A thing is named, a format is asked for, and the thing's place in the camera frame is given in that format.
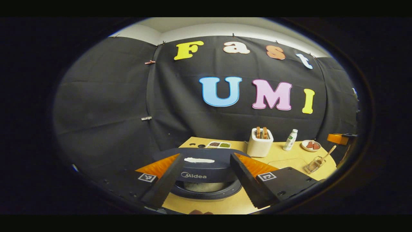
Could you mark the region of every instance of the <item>meat slice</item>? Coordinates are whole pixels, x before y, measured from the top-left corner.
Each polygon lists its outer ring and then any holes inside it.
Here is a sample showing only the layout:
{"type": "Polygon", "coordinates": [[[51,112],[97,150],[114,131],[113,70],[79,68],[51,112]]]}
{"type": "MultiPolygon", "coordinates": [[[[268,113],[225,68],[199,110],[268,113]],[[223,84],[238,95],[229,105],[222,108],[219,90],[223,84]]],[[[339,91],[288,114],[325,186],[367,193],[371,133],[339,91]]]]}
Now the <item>meat slice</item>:
{"type": "Polygon", "coordinates": [[[319,144],[317,144],[317,143],[314,143],[314,144],[313,144],[313,150],[317,150],[317,149],[319,149],[319,148],[320,148],[319,144]]]}
{"type": "Polygon", "coordinates": [[[313,142],[310,141],[306,147],[307,147],[307,148],[313,148],[313,142]]]}

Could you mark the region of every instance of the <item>wooden clothespin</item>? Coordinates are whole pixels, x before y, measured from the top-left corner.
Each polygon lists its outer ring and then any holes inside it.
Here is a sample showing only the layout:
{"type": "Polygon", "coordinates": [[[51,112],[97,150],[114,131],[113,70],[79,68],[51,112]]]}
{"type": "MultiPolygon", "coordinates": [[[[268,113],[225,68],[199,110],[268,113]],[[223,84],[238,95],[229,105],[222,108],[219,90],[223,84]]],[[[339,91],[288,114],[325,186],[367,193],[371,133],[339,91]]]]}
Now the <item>wooden clothespin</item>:
{"type": "Polygon", "coordinates": [[[145,64],[154,64],[156,63],[155,61],[150,60],[149,62],[145,62],[145,64]]]}

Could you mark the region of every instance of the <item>hand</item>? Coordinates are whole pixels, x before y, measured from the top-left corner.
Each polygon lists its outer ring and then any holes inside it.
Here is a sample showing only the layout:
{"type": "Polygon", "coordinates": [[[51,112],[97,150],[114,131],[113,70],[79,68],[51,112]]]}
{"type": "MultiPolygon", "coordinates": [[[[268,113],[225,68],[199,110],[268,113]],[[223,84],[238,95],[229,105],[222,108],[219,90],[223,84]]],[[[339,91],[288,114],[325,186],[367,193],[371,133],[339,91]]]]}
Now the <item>hand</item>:
{"type": "Polygon", "coordinates": [[[206,213],[202,213],[199,210],[193,210],[192,212],[190,212],[189,214],[213,214],[211,212],[206,212],[206,213]]]}

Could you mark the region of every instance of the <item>black cloth backdrop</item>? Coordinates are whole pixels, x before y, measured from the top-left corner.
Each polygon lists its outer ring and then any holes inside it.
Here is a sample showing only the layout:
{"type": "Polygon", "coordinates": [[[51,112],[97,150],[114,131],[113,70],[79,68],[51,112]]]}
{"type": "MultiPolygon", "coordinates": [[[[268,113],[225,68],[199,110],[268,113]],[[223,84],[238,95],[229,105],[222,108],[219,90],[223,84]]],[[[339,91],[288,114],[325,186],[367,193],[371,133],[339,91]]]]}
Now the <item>black cloth backdrop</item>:
{"type": "Polygon", "coordinates": [[[322,124],[326,107],[326,90],[322,72],[314,58],[306,57],[314,67],[303,65],[296,54],[305,54],[294,48],[252,38],[231,36],[208,36],[177,40],[159,46],[154,59],[156,64],[149,74],[148,110],[153,119],[150,127],[160,149],[180,146],[190,136],[220,140],[249,140],[252,128],[266,126],[274,141],[285,141],[292,131],[299,130],[297,139],[314,139],[322,124]],[[193,57],[173,60],[177,44],[203,41],[193,57]],[[225,42],[242,42],[249,54],[231,54],[223,51],[225,42]],[[283,49],[285,60],[270,58],[266,46],[275,45],[283,49]],[[242,78],[240,96],[236,104],[229,107],[213,107],[202,97],[202,77],[218,77],[218,96],[229,96],[225,77],[242,78]],[[253,109],[256,100],[254,79],[264,79],[275,90],[280,82],[292,84],[290,104],[292,109],[281,111],[253,109]],[[304,89],[315,91],[313,113],[304,114],[304,89]]]}
{"type": "Polygon", "coordinates": [[[156,46],[107,38],[81,56],[64,76],[54,103],[63,155],[92,178],[150,163],[158,152],[142,117],[156,46]]]}
{"type": "Polygon", "coordinates": [[[315,59],[265,40],[207,36],[156,47],[131,38],[107,38],[64,76],[54,103],[54,124],[64,155],[82,172],[102,178],[147,165],[154,161],[151,154],[178,147],[191,136],[248,141],[256,126],[266,126],[275,142],[285,141],[296,128],[298,140],[316,138],[327,144],[328,133],[351,133],[356,125],[357,108],[347,107],[355,104],[349,87],[349,78],[334,59],[315,59]],[[198,40],[204,45],[193,57],[173,59],[177,44],[198,40]],[[250,53],[224,52],[223,44],[230,41],[244,43],[250,53]],[[282,48],[286,59],[270,58],[267,45],[282,48]],[[299,53],[312,70],[296,56],[299,53]],[[149,60],[156,63],[144,64],[149,60]],[[220,78],[220,98],[229,96],[226,77],[242,78],[238,102],[229,107],[206,104],[199,79],[208,76],[220,78]],[[267,80],[273,90],[280,82],[291,83],[292,109],[253,109],[255,79],[267,80]],[[305,88],[315,91],[312,114],[302,113],[305,88]],[[152,119],[142,121],[146,116],[152,119]]]}
{"type": "MultiPolygon", "coordinates": [[[[353,84],[343,67],[331,57],[320,57],[317,61],[325,77],[327,104],[325,120],[316,140],[329,151],[336,145],[327,141],[329,133],[357,133],[356,110],[359,106],[352,90],[353,84]]],[[[348,145],[337,145],[331,154],[337,163],[342,160],[347,149],[348,145]]]]}

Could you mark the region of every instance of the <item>plate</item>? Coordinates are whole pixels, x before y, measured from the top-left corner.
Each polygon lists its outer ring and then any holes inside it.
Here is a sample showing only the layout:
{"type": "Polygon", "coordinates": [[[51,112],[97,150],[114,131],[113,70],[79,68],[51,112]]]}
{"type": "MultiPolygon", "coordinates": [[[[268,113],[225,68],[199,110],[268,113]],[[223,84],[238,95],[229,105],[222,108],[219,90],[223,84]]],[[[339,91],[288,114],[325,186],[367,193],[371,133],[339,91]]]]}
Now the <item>plate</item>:
{"type": "Polygon", "coordinates": [[[312,142],[314,142],[314,143],[317,143],[320,147],[322,147],[322,145],[321,145],[320,143],[318,143],[318,142],[316,142],[316,141],[313,141],[313,140],[305,140],[305,141],[302,141],[302,143],[301,143],[300,145],[302,146],[303,149],[305,149],[305,150],[307,150],[307,151],[309,151],[309,152],[317,152],[317,151],[319,151],[320,148],[317,149],[317,150],[313,150],[313,148],[307,148],[307,147],[306,147],[310,141],[312,141],[312,142]]]}

